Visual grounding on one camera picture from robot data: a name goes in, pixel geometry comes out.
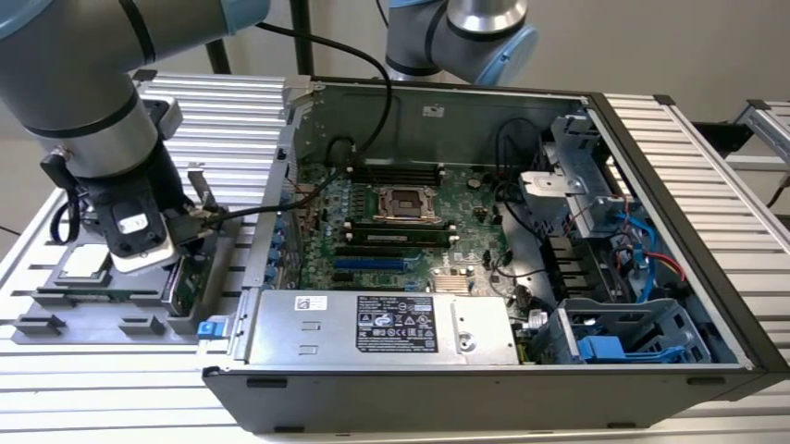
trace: blue latch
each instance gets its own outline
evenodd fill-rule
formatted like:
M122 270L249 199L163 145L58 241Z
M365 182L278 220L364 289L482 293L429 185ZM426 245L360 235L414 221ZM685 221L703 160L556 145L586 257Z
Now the blue latch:
M685 347L667 347L660 352L626 353L617 336L588 336L577 342L580 354L596 364L672 364L684 361Z
M225 322L205 321L198 326L198 339L225 338Z

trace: robotic arm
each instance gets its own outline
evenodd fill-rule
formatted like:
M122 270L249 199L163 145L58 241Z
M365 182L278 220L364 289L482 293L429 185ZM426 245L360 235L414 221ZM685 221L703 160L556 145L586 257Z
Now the robotic arm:
M127 72L269 11L269 0L2 2L0 97L71 201L87 193L123 271L178 258L167 221L194 209Z
M528 0L390 0L390 77L432 81L445 70L478 85L510 83L538 42L526 17Z
M480 84L510 81L537 42L526 0L390 6L396 80L448 70ZM67 190L77 223L87 197L125 272L173 263L209 229L127 72L253 26L269 11L269 0L0 2L0 98L45 147L42 167Z

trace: wire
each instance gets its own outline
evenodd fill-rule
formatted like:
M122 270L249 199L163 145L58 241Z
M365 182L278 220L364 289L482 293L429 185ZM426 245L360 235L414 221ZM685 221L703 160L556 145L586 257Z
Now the wire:
M385 22L385 26L390 27L390 22L388 21L388 14L385 14L385 8L382 7L382 0L376 0L376 5L380 8L380 15L382 16L382 21Z
M497 162L497 174L501 176L502 175L502 163L501 163L501 155L502 153L502 133L505 132L505 129L508 128L508 126L514 123L514 122L525 122L528 123L532 127L533 130L536 131L536 139L538 142L538 151L541 149L541 146L544 145L544 140L542 140L542 136L541 136L541 130L538 129L537 124L533 122L533 120L530 120L528 117L514 117L509 120L505 120L505 122L502 123L502 125L500 126L500 129L497 130L497 137L494 139L494 157L496 157L496 162Z
M498 274L500 274L502 277L505 277L505 278L514 278L514 279L517 279L517 278L526 278L526 277L529 277L529 276L532 276L532 275L537 275L538 273L548 272L546 268L541 268L541 269L538 269L538 270L534 270L534 271L532 271L532 272L529 272L529 273L525 273L525 274L522 274L522 275L509 275L508 273L504 273L504 271L502 271L502 270L501 270L501 268L500 268L500 264L501 264L501 262L502 262L502 258L504 258L504 257L505 257L505 254L504 254L504 255L501 255L501 256L497 258L497 260L494 261L494 265L492 266L492 275L493 275L494 273L498 273Z
M11 229L9 227L5 227L0 225L0 230L6 231L9 234L13 234L14 236L22 236L23 233L21 233L19 231L17 231L15 229Z
M502 187L509 187L509 186L514 186L517 188L520 187L520 185L517 185L513 182L504 182L497 186L497 189L494 190L494 196L497 196L497 193L500 192ZM541 236L541 233L538 233L537 230L528 225L528 223L521 219L520 215L517 215L517 211L514 210L513 206L510 206L510 203L508 202L508 189L505 189L505 195L502 196L502 203L505 204L505 209L508 209L508 213L510 213L510 216L514 218L514 220L518 222L518 224L524 227L524 229L528 230L528 232L533 236L536 236L536 240L538 242L544 243L544 236Z
M772 196L771 201L768 201L768 203L765 204L765 206L768 208L775 206L777 204L777 202L780 201L780 198L783 197L783 193L785 191L785 188L788 188L788 187L780 187L777 189L777 191L775 192L775 195Z
M289 181L289 183L292 184L292 187L294 187L294 190L300 193L300 194L305 194L302 189L300 188L300 185L297 184L297 182L294 182L292 180L292 178L289 176L286 176L286 180Z
M324 163L330 165L330 160L333 158L333 150L336 149L336 144L338 142L348 142L352 145L352 149L354 151L356 142L354 139L349 136L336 136L330 143L326 145L326 158L324 159Z
M362 154L365 154L369 151L369 149L372 148L373 143L376 142L377 138L380 137L380 134L382 134L382 130L385 129L385 125L388 124L388 119L390 116L390 108L393 105L393 80L390 79L390 76L388 74L388 70L385 69L385 67L382 66L380 61L372 55L369 55L365 52L360 51L358 49L353 48L348 44L338 43L330 39L325 39L324 37L320 37L313 34L304 34L304 33L297 32L294 30L281 28L278 26L270 25L269 23L258 23L257 26L260 29L262 29L265 31L270 31L270 32L274 32L274 33L278 33L282 35L288 35L289 37L294 37L297 39L309 40L313 43L318 43L318 44L322 44L322 45L329 46L332 48L336 48L340 51L344 51L345 53L349 53L353 56L362 58L372 65L376 66L380 73L382 74L382 79L385 79L385 84L388 86L388 99L385 102L385 110L382 111L380 123L377 124L377 127L373 130L373 133L370 134L369 138L362 143L360 150L357 151L357 154L354 155L354 157L349 163L349 165L352 166L356 163L356 161L362 157ZM314 189L314 191L312 193L308 194L308 196L301 201L297 201L293 203L285 203L281 205L273 205L273 206L258 206L256 208L249 208L246 210L233 211L233 212L229 212L222 215L217 215L217 216L211 217L210 219L206 220L206 224L211 225L211 224L217 224L218 222L223 222L225 220L234 219L238 217L246 217L246 216L258 215L262 213L285 212L285 211L290 211L290 210L296 210L298 208L302 208L304 206L310 204L310 202L313 202L313 200L317 197L320 197L322 195L324 190L326 190L326 188L338 179L338 177L341 176L342 173L344 173L344 168L338 168L336 173L333 173L330 175L330 177L326 179L326 181Z
M660 261L663 261L663 263L665 265L669 265L669 267L673 269L673 271L681 276L681 281L687 281L687 273L684 272L684 267L681 266L681 264L679 264L679 261L676 261L667 254L661 254L661 253L648 252L648 253L645 253L645 255L648 257L653 257L653 258L659 259Z
M548 271L546 268L541 268L541 269L532 271L530 273L524 273L522 275L509 275L508 273L504 273L504 271L498 267L494 268L494 270L505 278L513 278L513 279L526 278L528 276L537 275L538 273L545 273Z
M596 203L597 203L597 202L598 202L598 201L593 201L593 203L592 203L589 206L586 206L585 208L582 208L582 210L580 211L580 213L577 213L576 215L573 215L573 216L570 217L570 221L568 222L568 225L566 225L566 236L568 236L568 235L569 235L569 233L570 233L570 228L573 227L573 223L576 222L576 220L577 220L577 217L580 217L581 215L584 215L584 214L585 214L585 212L586 212L586 211L588 211L590 208L593 208L593 205L596 205Z
M66 203L58 208L55 214L53 215L53 220L50 221L50 237L53 238L53 242L55 245L69 245L77 238L79 237L79 224L81 224L81 208L79 208L79 194L77 190L67 190L66 191L67 201ZM69 211L70 217L70 234L66 237L66 240L61 237L61 220Z

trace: metal bracket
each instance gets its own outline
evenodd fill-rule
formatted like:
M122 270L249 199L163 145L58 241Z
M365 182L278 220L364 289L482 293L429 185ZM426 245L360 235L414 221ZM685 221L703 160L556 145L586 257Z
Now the metal bracket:
M201 198L203 209L215 213L221 209L221 206L218 205L214 192L211 192L211 186L206 180L206 170L203 169L205 165L206 164L190 162L190 165L187 166L187 178L190 179L193 188L195 189L198 197Z
M314 91L314 82L310 76L293 76L286 79L284 85L284 112L294 108L294 104Z
M588 187L581 178L561 176L545 171L528 171L521 173L525 190L533 196L569 197L588 194Z

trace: white wall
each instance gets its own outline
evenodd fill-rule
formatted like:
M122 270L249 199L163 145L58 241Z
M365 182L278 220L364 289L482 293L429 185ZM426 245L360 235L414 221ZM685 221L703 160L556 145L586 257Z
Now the white wall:
M313 0L314 32L385 58L388 30L373 0ZM748 98L789 99L787 50L790 28L788 0L532 0L530 21L541 30L541 45L516 84L609 93L668 93L697 119L732 117ZM289 1L274 0L269 22L290 27ZM293 40L257 29L226 41L238 74L296 74ZM373 77L366 62L333 49L316 47L321 75ZM155 68L209 73L206 50L197 48ZM0 105L0 149L31 144ZM3 184L49 184L31 158L7 157ZM776 178L749 175L764 198ZM14 202L0 191L0 203ZM790 213L790 196L781 211ZM6 212L0 223L14 217Z

